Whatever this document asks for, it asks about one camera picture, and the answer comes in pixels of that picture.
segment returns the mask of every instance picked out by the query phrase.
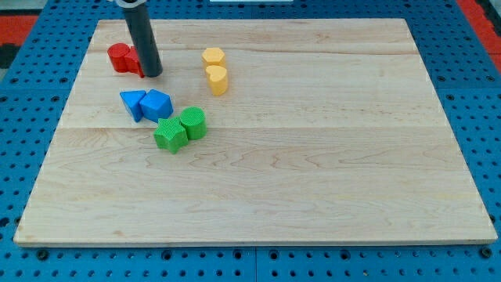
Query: wooden board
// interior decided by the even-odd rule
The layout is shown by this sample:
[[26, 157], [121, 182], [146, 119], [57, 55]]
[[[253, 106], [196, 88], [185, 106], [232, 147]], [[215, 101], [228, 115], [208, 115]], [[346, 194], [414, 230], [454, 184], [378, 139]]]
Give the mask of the wooden board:
[[[100, 21], [14, 238], [24, 247], [487, 244], [496, 232], [404, 20], [153, 21], [164, 73], [115, 73]], [[202, 69], [225, 50], [229, 91]], [[176, 155], [118, 92], [208, 134]]]

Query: wood grain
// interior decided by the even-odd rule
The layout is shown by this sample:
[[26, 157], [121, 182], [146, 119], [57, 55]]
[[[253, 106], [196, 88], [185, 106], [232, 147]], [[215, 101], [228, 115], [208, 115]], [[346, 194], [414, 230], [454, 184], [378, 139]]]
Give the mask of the wood grain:
[[[404, 20], [155, 20], [159, 78], [114, 73], [100, 21], [14, 238], [24, 247], [487, 244], [487, 215]], [[213, 97], [201, 53], [223, 48]], [[118, 92], [209, 131], [158, 150]]]

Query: blue pegboard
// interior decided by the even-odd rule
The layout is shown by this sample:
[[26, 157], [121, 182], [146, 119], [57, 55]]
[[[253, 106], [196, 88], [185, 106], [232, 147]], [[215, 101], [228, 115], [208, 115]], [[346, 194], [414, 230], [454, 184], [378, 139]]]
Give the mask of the blue pegboard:
[[[454, 1], [150, 0], [152, 18], [405, 18], [498, 233], [501, 77]], [[12, 241], [105, 0], [50, 0], [0, 84], [0, 280], [499, 280], [501, 246], [22, 249]]]

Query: red surface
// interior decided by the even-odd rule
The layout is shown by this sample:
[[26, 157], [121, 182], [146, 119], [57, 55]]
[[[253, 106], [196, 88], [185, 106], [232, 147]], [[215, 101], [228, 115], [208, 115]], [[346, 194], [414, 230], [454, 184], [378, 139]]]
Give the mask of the red surface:
[[475, 0], [457, 0], [478, 38], [501, 72], [501, 37], [494, 31], [494, 25], [485, 17], [484, 9]]
[[142, 72], [141, 64], [139, 63], [138, 53], [135, 51], [135, 47], [131, 47], [131, 52], [125, 55], [125, 63], [127, 63], [128, 71], [138, 74], [139, 77], [144, 78], [144, 73]]
[[30, 34], [38, 16], [0, 16], [0, 45], [21, 46]]
[[127, 63], [125, 62], [125, 55], [130, 51], [130, 48], [125, 43], [113, 44], [108, 48], [108, 56], [110, 57], [113, 69], [117, 72], [128, 72]]

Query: blue block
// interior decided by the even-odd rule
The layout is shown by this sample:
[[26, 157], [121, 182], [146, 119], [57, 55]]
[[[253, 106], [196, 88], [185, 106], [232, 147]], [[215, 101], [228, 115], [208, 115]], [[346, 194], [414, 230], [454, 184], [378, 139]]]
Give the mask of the blue block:
[[135, 122], [139, 122], [142, 118], [142, 110], [139, 102], [146, 96], [146, 91], [123, 91], [120, 92], [122, 102], [124, 102], [125, 110], [134, 118]]
[[169, 118], [174, 112], [171, 97], [155, 89], [151, 89], [139, 103], [144, 117], [156, 123], [159, 118]]

